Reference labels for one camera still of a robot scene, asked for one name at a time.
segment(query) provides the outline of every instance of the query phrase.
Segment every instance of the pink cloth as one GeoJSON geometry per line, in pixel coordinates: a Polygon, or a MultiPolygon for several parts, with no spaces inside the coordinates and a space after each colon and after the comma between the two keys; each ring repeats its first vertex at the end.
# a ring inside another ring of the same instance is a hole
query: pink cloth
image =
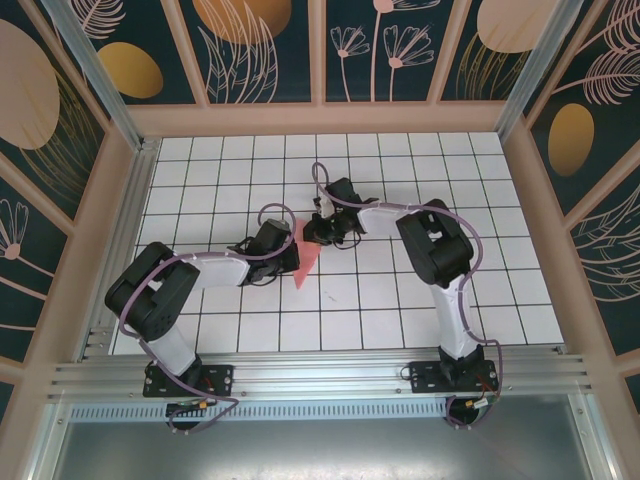
{"type": "Polygon", "coordinates": [[[305,242],[302,239],[302,229],[306,224],[306,220],[300,220],[296,217],[295,240],[298,245],[300,268],[293,272],[293,279],[296,282],[296,288],[298,290],[302,287],[304,280],[313,268],[313,264],[316,263],[316,259],[318,258],[318,255],[320,255],[320,250],[322,249],[322,247],[317,243],[305,242]]]}

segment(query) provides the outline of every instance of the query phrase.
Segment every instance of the white grid mat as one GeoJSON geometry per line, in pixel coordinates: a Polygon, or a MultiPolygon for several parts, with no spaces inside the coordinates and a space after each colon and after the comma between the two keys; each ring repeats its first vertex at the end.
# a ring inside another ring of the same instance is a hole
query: white grid mat
{"type": "MultiPolygon", "coordinates": [[[[440,198],[476,227],[485,259],[470,302],[480,336],[506,345],[562,342],[495,133],[164,139],[136,254],[152,241],[180,253],[224,250],[257,232],[257,212],[270,202],[310,219],[316,159],[332,180],[349,177],[363,199],[440,198]]],[[[323,248],[301,290],[289,275],[267,287],[194,292],[178,325],[198,353],[439,344],[433,298],[399,236],[323,248]]],[[[140,350],[118,336],[113,353],[140,350]]]]}

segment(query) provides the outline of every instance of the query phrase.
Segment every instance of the black mounting plate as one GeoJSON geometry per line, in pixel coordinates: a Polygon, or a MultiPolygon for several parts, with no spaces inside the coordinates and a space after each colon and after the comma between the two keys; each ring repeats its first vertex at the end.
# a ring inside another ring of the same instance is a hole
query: black mounting plate
{"type": "Polygon", "coordinates": [[[456,393],[456,392],[482,392],[482,384],[478,381],[478,375],[492,389],[498,389],[498,376],[496,366],[491,360],[482,360],[460,378],[456,386],[452,386],[440,370],[440,361],[411,362],[407,365],[411,382],[412,393],[456,393]]]}
{"type": "MultiPolygon", "coordinates": [[[[231,395],[233,365],[202,365],[201,368],[200,381],[194,388],[219,397],[228,397],[231,395]]],[[[146,369],[142,396],[145,398],[193,398],[197,395],[187,392],[182,387],[173,383],[159,367],[149,365],[146,369]]]]}

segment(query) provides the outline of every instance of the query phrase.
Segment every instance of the flower drawing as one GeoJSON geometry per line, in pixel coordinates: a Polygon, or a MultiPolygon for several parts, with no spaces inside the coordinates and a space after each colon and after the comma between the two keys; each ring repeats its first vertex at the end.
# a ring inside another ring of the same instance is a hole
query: flower drawing
{"type": "Polygon", "coordinates": [[[428,49],[431,45],[428,31],[429,27],[407,27],[398,37],[397,25],[384,29],[384,47],[391,67],[389,101],[393,101],[393,79],[398,68],[414,67],[433,61],[434,52],[428,49]]]}
{"type": "Polygon", "coordinates": [[[373,7],[378,12],[373,32],[373,49],[371,55],[371,101],[376,101],[376,52],[378,47],[378,32],[380,18],[383,14],[397,11],[423,10],[436,7],[440,0],[373,0],[373,7]]]}
{"type": "Polygon", "coordinates": [[[355,57],[369,53],[369,44],[365,43],[365,35],[362,33],[362,27],[348,27],[344,29],[344,33],[340,27],[331,29],[331,41],[336,48],[336,52],[340,57],[340,66],[342,68],[342,83],[344,85],[344,93],[347,96],[347,102],[351,101],[349,96],[349,88],[347,86],[347,76],[344,70],[344,59],[355,57]]]}

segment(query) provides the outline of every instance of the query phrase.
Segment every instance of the yellow oval shape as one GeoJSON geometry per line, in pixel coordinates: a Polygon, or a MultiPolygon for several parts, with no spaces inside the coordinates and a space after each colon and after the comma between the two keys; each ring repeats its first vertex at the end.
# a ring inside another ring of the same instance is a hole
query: yellow oval shape
{"type": "Polygon", "coordinates": [[[141,48],[114,42],[102,47],[98,57],[120,93],[150,98],[162,91],[164,81],[160,67],[141,48]]]}
{"type": "Polygon", "coordinates": [[[46,53],[0,20],[0,137],[19,148],[46,144],[58,125],[60,93],[46,53]]]}
{"type": "Polygon", "coordinates": [[[478,10],[480,41],[499,53],[532,50],[556,3],[557,0],[484,0],[478,10]]]}
{"type": "Polygon", "coordinates": [[[259,38],[251,34],[255,27],[250,27],[245,3],[256,22],[261,18],[274,38],[289,24],[291,0],[193,0],[200,20],[209,30],[227,42],[240,45],[257,43],[259,38]]]}
{"type": "Polygon", "coordinates": [[[568,177],[582,167],[594,134],[593,117],[585,107],[569,103],[560,109],[549,132],[549,162],[558,175],[568,177]]]}

